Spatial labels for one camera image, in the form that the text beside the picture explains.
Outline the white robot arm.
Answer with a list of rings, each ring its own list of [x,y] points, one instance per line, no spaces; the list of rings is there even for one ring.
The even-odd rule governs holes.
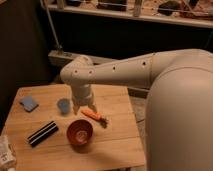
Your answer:
[[[142,87],[149,171],[213,171],[213,52],[155,52],[95,65],[76,57],[60,72],[74,109],[94,106],[93,84]]]

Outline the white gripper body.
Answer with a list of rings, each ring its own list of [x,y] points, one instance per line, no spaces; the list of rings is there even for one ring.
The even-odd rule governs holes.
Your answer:
[[[88,106],[93,103],[94,95],[90,84],[72,86],[72,100],[75,105]]]

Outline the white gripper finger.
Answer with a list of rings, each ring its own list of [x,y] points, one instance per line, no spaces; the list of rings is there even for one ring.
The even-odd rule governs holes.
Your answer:
[[[73,112],[74,112],[75,115],[78,114],[79,109],[80,109],[80,106],[78,106],[78,105],[73,105]]]
[[[89,104],[88,107],[95,113],[97,113],[97,107],[95,104]]]

